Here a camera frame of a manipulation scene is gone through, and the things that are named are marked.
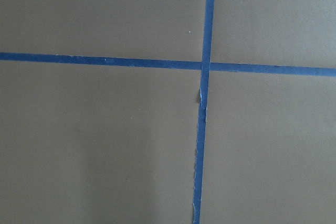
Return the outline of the blue tape line crosswise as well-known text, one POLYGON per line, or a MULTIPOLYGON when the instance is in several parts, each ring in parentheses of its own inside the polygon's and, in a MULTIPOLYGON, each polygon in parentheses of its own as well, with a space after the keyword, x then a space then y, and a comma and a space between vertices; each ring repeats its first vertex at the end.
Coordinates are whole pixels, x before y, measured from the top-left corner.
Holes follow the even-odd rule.
MULTIPOLYGON (((183 69, 183 70, 201 70, 202 68, 202 63, 197 62, 197 61, 130 59, 130 58, 111 58, 111 57, 106 58, 106 57, 91 57, 91 56, 41 55, 41 54, 24 54, 24 53, 10 53, 10 52, 2 52, 1 60, 47 62, 47 63, 68 63, 68 64, 78 64, 78 65, 183 69)), ((251 65, 251 64, 240 64, 240 63, 211 62, 209 64, 209 69, 210 71, 335 77, 334 68, 251 65)))

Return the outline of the blue tape line lengthwise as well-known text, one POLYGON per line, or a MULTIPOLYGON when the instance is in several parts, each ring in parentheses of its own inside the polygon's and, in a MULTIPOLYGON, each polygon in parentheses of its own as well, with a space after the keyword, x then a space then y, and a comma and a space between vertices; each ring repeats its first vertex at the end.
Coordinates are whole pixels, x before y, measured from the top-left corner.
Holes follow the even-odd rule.
POLYGON ((197 119, 197 139, 195 149, 193 224, 201 222, 202 188, 204 170, 205 136, 207 123, 208 87, 211 66, 213 16, 215 0, 206 0, 203 32, 201 78, 199 86, 199 107, 197 119))

